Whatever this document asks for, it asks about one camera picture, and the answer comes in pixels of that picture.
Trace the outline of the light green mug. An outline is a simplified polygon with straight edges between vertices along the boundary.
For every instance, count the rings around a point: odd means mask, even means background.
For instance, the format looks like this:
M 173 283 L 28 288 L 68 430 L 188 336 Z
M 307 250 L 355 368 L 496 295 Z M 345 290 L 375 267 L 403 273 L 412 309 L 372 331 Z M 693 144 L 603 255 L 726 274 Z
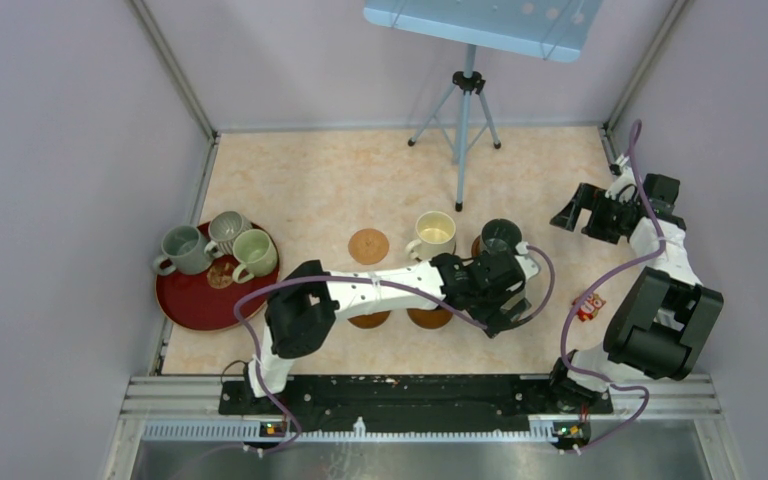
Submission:
M 237 284 L 271 274 L 278 263 L 278 253 L 272 238 L 260 229 L 241 233 L 233 244 L 232 255 L 238 262 L 231 275 Z

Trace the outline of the light wooden coaster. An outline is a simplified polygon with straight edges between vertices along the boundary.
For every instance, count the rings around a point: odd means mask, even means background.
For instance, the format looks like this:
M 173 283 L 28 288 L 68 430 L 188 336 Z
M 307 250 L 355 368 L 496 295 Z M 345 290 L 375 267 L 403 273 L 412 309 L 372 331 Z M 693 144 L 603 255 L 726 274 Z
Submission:
M 349 239 L 349 255 L 362 265 L 381 262 L 390 248 L 387 236 L 378 229 L 364 228 L 356 231 Z

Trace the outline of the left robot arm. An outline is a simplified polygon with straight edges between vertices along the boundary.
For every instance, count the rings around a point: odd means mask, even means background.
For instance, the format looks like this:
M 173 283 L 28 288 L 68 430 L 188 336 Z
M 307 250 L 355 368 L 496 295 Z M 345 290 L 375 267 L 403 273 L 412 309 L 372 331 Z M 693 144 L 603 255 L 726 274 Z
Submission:
M 527 251 L 442 253 L 381 271 L 326 271 L 318 260 L 240 301 L 266 300 L 265 329 L 255 349 L 243 401 L 257 413 L 279 404 L 295 360 L 319 350 L 332 328 L 350 318 L 394 310 L 441 309 L 493 338 L 524 323 L 525 287 L 540 268 Z

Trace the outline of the dark grey cup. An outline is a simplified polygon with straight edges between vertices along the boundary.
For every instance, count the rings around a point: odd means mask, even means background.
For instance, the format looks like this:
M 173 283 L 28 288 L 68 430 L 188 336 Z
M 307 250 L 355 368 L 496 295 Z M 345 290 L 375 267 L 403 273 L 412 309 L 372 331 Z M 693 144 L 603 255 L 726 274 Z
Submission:
M 517 245 L 523 240 L 521 229 L 511 220 L 496 218 L 488 221 L 479 234 L 480 253 L 517 253 Z

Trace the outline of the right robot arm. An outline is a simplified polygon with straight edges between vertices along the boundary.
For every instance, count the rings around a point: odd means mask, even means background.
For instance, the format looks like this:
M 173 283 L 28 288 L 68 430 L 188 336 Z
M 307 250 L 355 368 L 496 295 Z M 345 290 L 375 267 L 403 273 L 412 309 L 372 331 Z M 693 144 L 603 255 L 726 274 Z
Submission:
M 674 215 L 680 182 L 648 174 L 638 193 L 630 175 L 609 189 L 582 183 L 555 215 L 553 226 L 571 231 L 580 213 L 591 213 L 583 234 L 615 244 L 628 239 L 647 260 L 608 324 L 603 343 L 559 358 L 546 385 L 549 404 L 560 412 L 603 400 L 610 380 L 637 375 L 682 380 L 695 366 L 723 309 L 720 292 L 693 272 L 684 247 L 686 224 Z

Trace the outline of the cream mug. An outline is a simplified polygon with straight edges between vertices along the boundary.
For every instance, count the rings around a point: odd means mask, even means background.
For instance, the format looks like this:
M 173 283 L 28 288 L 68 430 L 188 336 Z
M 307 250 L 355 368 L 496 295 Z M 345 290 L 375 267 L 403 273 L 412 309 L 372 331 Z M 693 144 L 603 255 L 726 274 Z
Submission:
M 412 259 L 418 252 L 424 260 L 430 260 L 439 254 L 454 254 L 456 250 L 457 226 L 446 213 L 429 211 L 422 214 L 415 223 L 415 238 L 405 247 L 406 255 Z

